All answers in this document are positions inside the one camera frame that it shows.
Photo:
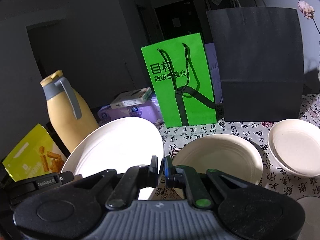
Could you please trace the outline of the cream plate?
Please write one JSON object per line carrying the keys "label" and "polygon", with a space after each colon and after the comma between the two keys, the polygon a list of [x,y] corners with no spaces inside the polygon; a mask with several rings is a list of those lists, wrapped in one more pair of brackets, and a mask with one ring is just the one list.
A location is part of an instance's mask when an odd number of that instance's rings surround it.
{"label": "cream plate", "polygon": [[199,173],[214,168],[255,185],[263,175],[263,161],[257,148],[229,134],[208,135],[186,144],[172,163],[191,166]]}
{"label": "cream plate", "polygon": [[276,162],[299,177],[319,176],[319,128],[298,119],[282,120],[272,126],[267,137]]}
{"label": "cream plate", "polygon": [[62,170],[83,178],[107,169],[124,173],[133,166],[149,165],[153,155],[160,164],[164,149],[156,126],[142,118],[127,117],[109,122],[85,137]]}

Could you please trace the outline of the yellow thermos jug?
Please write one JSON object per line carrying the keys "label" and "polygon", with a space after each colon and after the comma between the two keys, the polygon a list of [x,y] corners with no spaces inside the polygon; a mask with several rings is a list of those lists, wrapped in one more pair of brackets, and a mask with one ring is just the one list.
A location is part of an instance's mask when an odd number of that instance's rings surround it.
{"label": "yellow thermos jug", "polygon": [[61,70],[40,82],[50,122],[69,152],[99,125],[82,96],[74,90]]}

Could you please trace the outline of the black paper bag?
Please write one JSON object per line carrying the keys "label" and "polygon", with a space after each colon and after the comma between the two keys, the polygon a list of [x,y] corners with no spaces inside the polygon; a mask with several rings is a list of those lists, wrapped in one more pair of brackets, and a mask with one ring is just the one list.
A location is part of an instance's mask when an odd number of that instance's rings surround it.
{"label": "black paper bag", "polygon": [[207,12],[226,121],[299,116],[303,39],[296,9],[243,7]]}

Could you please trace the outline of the purple tissue pack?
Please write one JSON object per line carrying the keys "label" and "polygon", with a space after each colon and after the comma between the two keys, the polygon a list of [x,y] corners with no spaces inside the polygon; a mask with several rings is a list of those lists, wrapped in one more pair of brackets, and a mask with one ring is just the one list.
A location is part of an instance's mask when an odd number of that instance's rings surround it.
{"label": "purple tissue pack", "polygon": [[101,126],[126,117],[143,118],[153,124],[162,124],[164,122],[156,95],[151,94],[144,104],[117,109],[112,109],[110,105],[101,107],[98,111],[98,124]]}

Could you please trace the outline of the large white bowl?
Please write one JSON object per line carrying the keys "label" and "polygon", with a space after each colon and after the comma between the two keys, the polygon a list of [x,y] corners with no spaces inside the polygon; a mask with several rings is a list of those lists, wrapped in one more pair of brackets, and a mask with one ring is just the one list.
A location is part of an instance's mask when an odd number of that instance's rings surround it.
{"label": "large white bowl", "polygon": [[305,223],[298,240],[320,240],[320,198],[306,196],[297,202],[305,211]]}

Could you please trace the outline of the yellow-green snack box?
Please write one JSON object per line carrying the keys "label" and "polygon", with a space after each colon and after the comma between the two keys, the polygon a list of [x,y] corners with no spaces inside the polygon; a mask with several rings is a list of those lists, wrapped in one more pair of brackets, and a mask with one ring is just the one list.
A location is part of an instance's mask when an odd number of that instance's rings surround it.
{"label": "yellow-green snack box", "polygon": [[49,173],[59,173],[66,161],[65,155],[47,130],[37,124],[3,160],[5,170],[14,181]]}

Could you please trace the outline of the green paper bag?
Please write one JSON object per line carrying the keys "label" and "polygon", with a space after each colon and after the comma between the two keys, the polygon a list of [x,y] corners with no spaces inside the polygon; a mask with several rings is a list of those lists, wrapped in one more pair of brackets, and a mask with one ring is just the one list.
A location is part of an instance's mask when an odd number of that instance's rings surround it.
{"label": "green paper bag", "polygon": [[199,33],[141,48],[167,127],[217,122],[214,90]]}

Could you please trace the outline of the dried pink flowers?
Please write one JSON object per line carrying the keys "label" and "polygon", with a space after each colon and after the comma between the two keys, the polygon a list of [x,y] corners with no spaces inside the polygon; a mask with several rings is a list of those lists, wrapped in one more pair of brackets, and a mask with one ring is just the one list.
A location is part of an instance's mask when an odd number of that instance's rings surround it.
{"label": "dried pink flowers", "polygon": [[314,8],[308,2],[302,1],[302,0],[299,0],[297,2],[297,5],[298,5],[299,11],[303,14],[303,16],[305,18],[307,18],[308,20],[313,20],[313,23],[314,23],[318,33],[320,34],[319,28],[318,28],[317,23],[315,21],[315,10],[314,10]]}

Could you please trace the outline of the small white box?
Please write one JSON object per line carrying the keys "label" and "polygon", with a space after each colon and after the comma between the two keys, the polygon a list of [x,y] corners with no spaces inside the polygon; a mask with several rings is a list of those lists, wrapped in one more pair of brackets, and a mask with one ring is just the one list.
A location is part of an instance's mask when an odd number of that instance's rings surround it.
{"label": "small white box", "polygon": [[151,88],[141,88],[119,94],[110,104],[112,109],[144,104],[151,95]]}

